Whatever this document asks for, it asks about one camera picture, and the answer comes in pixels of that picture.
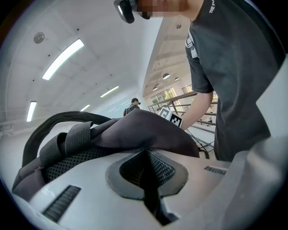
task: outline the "ceiling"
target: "ceiling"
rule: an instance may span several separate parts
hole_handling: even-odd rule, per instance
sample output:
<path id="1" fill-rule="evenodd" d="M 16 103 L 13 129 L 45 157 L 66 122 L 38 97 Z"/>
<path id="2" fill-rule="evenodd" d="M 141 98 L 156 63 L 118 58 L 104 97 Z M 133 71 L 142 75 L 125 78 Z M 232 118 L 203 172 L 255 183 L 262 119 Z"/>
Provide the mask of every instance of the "ceiling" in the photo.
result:
<path id="1" fill-rule="evenodd" d="M 190 20 L 184 17 L 175 17 L 166 28 L 160 28 L 166 32 L 162 35 L 161 46 L 158 47 L 154 59 L 149 66 L 149 71 L 145 78 L 145 88 L 143 89 L 143 97 L 153 93 L 153 88 L 157 90 L 168 87 L 175 83 L 175 78 L 180 79 L 190 73 L 186 52 L 185 41 L 188 36 Z M 171 76 L 163 80 L 165 73 Z"/>
<path id="2" fill-rule="evenodd" d="M 35 129 L 48 117 L 79 111 L 106 111 L 139 90 L 161 18 L 123 22 L 113 0 L 39 0 L 21 16 L 0 50 L 0 133 Z M 43 32 L 45 39 L 33 38 Z M 84 47 L 51 77 L 43 74 L 69 45 Z M 100 95 L 119 89 L 100 98 Z M 37 106 L 26 122 L 31 101 Z"/>

